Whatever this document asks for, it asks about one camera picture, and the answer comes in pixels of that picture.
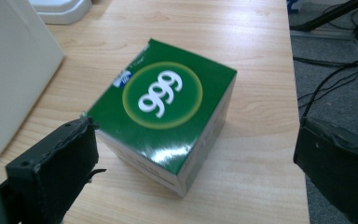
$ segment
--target white object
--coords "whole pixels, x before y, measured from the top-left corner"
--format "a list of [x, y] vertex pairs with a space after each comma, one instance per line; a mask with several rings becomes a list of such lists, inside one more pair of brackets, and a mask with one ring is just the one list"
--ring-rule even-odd
[[28, 0], [0, 0], [0, 153], [62, 57], [60, 46]]
[[71, 24], [90, 10], [91, 0], [29, 0], [45, 24]]

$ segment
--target green box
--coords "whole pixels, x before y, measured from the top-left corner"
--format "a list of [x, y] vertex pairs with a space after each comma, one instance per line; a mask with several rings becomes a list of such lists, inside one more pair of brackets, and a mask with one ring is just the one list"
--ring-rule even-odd
[[236, 74], [151, 39], [84, 116], [119, 158], [185, 196], [223, 127]]

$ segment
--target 999 logo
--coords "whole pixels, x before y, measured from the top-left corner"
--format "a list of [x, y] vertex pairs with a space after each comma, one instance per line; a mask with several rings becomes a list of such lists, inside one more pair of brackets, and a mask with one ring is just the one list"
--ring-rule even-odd
[[202, 86], [188, 67], [172, 62], [153, 63], [136, 72], [123, 91], [127, 114], [151, 129], [183, 124], [198, 111]]

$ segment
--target box top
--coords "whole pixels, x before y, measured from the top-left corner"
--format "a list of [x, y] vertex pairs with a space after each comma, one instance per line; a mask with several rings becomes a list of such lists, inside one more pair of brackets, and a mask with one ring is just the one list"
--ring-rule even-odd
[[177, 175], [236, 73], [151, 39], [84, 116]]

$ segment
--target wooden table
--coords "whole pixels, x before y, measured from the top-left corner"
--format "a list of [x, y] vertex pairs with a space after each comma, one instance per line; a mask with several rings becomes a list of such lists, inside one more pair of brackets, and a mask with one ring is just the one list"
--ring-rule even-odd
[[153, 37], [238, 69], [225, 127], [183, 199], [99, 142], [107, 172], [64, 223], [309, 223], [292, 162], [298, 114], [283, 0], [95, 0], [81, 21], [48, 28], [65, 59], [0, 157], [0, 182], [7, 163], [77, 119]]

